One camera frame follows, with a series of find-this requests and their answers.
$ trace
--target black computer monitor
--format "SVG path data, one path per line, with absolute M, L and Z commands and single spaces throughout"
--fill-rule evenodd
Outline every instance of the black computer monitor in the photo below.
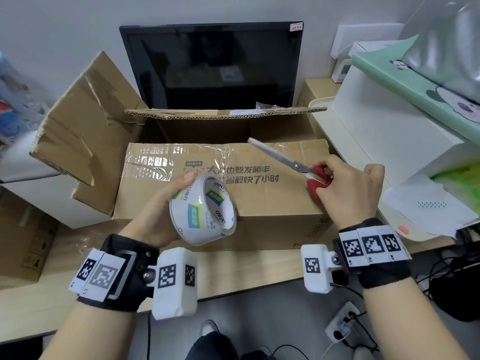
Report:
M 290 107 L 303 23 L 121 26 L 150 108 Z

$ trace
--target roll of clear tape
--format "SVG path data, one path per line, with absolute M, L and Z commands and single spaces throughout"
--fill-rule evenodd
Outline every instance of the roll of clear tape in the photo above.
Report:
M 231 235 L 237 215 L 230 196 L 215 174 L 195 179 L 170 200 L 170 217 L 183 240 L 202 245 Z

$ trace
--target person's left arm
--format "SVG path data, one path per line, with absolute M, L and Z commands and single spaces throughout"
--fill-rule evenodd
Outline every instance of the person's left arm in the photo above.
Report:
M 170 199 L 194 179 L 193 172 L 173 179 L 149 200 L 119 235 L 158 248 L 170 244 L 178 237 L 170 218 Z M 130 349 L 136 322 L 137 312 L 76 302 L 40 360 L 124 359 Z

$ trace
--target person's left hand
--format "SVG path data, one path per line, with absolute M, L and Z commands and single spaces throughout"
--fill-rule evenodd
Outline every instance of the person's left hand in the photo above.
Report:
M 193 171 L 172 179 L 166 187 L 153 195 L 138 215 L 118 234 L 158 248 L 170 244 L 179 236 L 170 218 L 170 200 L 194 180 Z

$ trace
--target white wrist-mounted device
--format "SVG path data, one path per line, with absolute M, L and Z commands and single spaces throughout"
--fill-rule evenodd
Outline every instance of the white wrist-mounted device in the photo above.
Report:
M 80 297 L 104 302 L 116 300 L 132 271 L 135 252 L 125 258 L 93 248 L 69 285 Z M 153 288 L 155 320 L 194 315 L 197 311 L 197 257 L 185 248 L 162 252 L 156 265 L 141 274 L 142 285 Z
M 333 268 L 355 273 L 366 266 L 411 259 L 389 225 L 360 227 L 339 235 L 334 241 L 335 251 L 321 244 L 302 245 L 303 280 L 309 292 L 325 294 L 333 290 Z

